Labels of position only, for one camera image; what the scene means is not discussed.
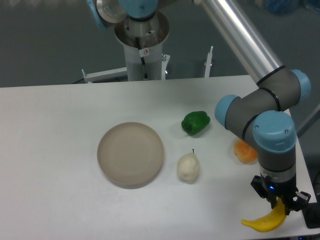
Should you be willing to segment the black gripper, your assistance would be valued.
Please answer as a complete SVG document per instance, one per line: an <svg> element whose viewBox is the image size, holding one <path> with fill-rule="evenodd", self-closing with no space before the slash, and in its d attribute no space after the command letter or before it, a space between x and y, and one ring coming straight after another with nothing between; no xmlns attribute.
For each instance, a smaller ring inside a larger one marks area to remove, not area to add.
<svg viewBox="0 0 320 240"><path fill-rule="evenodd" d="M250 184L262 199L270 203L272 209L276 206L277 199L281 198L287 216L305 208L311 198L309 193L299 192L294 167L282 172L273 172L262 167L260 175L254 176Z"/></svg>

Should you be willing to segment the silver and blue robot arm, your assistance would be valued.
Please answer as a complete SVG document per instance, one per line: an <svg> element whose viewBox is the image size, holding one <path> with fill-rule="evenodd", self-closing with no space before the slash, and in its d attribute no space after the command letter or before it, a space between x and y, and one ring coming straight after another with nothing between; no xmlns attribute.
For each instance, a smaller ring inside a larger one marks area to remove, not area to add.
<svg viewBox="0 0 320 240"><path fill-rule="evenodd" d="M130 81L165 77L162 44L169 34L169 22L158 11L158 4L157 0L87 1L99 27L114 24ZM298 212L311 196L296 186L297 135L286 110L309 95L310 80L300 70L286 68L236 1L201 0L199 4L257 85L245 97L223 97L215 118L257 151L260 174L251 185L258 195L272 207L281 199L287 214Z"/></svg>

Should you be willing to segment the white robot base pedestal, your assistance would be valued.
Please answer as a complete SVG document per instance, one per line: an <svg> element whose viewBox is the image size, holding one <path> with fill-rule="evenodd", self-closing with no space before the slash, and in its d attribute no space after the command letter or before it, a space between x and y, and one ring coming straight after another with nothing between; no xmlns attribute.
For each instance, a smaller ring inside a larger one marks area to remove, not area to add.
<svg viewBox="0 0 320 240"><path fill-rule="evenodd" d="M123 46L128 80L161 80L163 44L170 32L165 15L156 11L146 20L128 17L115 25L114 32Z"/></svg>

